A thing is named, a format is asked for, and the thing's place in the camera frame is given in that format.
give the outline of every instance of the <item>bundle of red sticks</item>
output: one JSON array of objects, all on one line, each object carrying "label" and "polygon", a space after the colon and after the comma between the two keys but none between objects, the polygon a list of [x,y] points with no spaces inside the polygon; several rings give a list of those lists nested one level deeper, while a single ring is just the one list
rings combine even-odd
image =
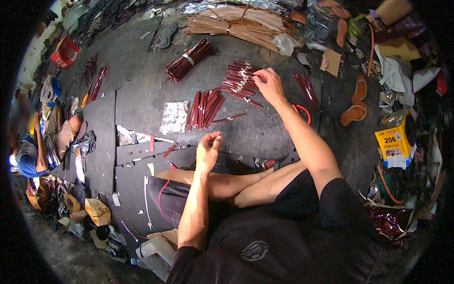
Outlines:
[{"label": "bundle of red sticks", "polygon": [[261,104],[245,97],[252,97],[256,94],[254,90],[258,90],[258,87],[252,78],[254,77],[253,73],[260,69],[250,63],[234,61],[233,65],[228,66],[227,78],[222,82],[225,86],[219,88],[230,91],[231,95],[261,108]]},{"label": "bundle of red sticks", "polygon": [[166,75],[169,76],[169,80],[178,82],[197,62],[213,53],[213,51],[214,47],[211,43],[209,43],[208,39],[202,39],[187,53],[167,65]]},{"label": "bundle of red sticks", "polygon": [[218,89],[197,92],[186,123],[189,126],[188,131],[191,131],[192,127],[207,129],[224,101],[225,98]]},{"label": "bundle of red sticks", "polygon": [[315,106],[318,105],[318,100],[315,96],[314,90],[312,89],[309,77],[304,76],[302,78],[298,73],[293,73],[293,78],[295,78],[301,88],[301,91],[303,91],[304,97],[309,102],[310,109],[315,110]]},{"label": "bundle of red sticks", "polygon": [[107,75],[107,71],[109,71],[109,65],[106,65],[104,67],[101,67],[101,69],[99,69],[98,77],[96,78],[96,82],[93,87],[93,92],[91,93],[91,96],[90,96],[90,102],[93,102],[96,100],[96,97],[98,96],[99,88],[101,88],[101,84],[103,83],[103,80]]}]

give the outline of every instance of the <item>wall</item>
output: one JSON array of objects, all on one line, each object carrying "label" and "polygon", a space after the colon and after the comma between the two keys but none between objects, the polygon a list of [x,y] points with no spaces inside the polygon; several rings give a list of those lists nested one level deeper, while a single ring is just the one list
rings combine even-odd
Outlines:
[{"label": "wall", "polygon": [[19,88],[23,92],[27,93],[30,88],[33,90],[36,87],[36,82],[33,81],[33,75],[35,74],[38,66],[41,64],[41,55],[47,50],[44,45],[44,41],[51,37],[52,33],[55,31],[56,23],[63,21],[61,8],[63,8],[66,3],[67,0],[56,0],[51,5],[50,9],[58,15],[58,18],[49,24],[39,38],[35,35],[30,41],[20,64],[15,89]]}]

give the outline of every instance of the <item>orange hose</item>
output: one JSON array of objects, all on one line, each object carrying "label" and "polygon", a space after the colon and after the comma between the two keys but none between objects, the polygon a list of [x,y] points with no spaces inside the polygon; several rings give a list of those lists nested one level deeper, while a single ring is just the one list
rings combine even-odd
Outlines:
[{"label": "orange hose", "polygon": [[404,198],[404,200],[402,200],[402,201],[398,201],[396,198],[394,198],[394,196],[393,196],[393,195],[391,194],[391,192],[390,192],[390,189],[389,189],[388,186],[386,185],[385,178],[383,177],[383,174],[381,173],[381,167],[380,167],[380,166],[377,166],[377,169],[378,169],[378,173],[380,174],[380,177],[381,177],[381,182],[382,182],[383,185],[385,186],[386,192],[390,195],[391,200],[393,200],[394,203],[396,203],[396,204],[403,204],[403,203],[405,202],[405,198]]},{"label": "orange hose", "polygon": [[367,77],[370,77],[370,70],[372,70],[372,60],[374,58],[374,30],[372,29],[372,26],[368,24],[370,27],[370,33],[372,34],[372,47],[370,49],[370,60],[369,60],[369,70],[367,71]]}]

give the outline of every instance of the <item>hand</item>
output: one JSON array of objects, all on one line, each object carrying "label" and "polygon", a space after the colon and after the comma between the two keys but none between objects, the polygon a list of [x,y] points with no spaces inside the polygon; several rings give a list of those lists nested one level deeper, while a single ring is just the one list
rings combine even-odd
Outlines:
[{"label": "hand", "polygon": [[41,119],[41,116],[39,115],[38,112],[35,113],[35,124],[33,125],[34,129],[36,130],[36,132],[40,132],[41,133],[41,123],[40,123],[40,120]]},{"label": "hand", "polygon": [[221,132],[216,131],[208,133],[200,141],[197,147],[197,164],[196,172],[200,171],[202,174],[208,174],[213,169],[219,154],[219,148],[222,145]]},{"label": "hand", "polygon": [[278,103],[288,103],[282,88],[281,78],[272,68],[254,72],[254,82],[265,99],[274,107]]}]

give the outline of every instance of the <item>red box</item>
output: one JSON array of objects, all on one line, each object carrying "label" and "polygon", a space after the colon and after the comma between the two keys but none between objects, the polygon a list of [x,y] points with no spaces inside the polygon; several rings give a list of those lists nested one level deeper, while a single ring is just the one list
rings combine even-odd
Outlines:
[{"label": "red box", "polygon": [[79,51],[79,47],[66,36],[58,43],[57,50],[51,55],[50,59],[61,69],[66,70],[71,67]]}]

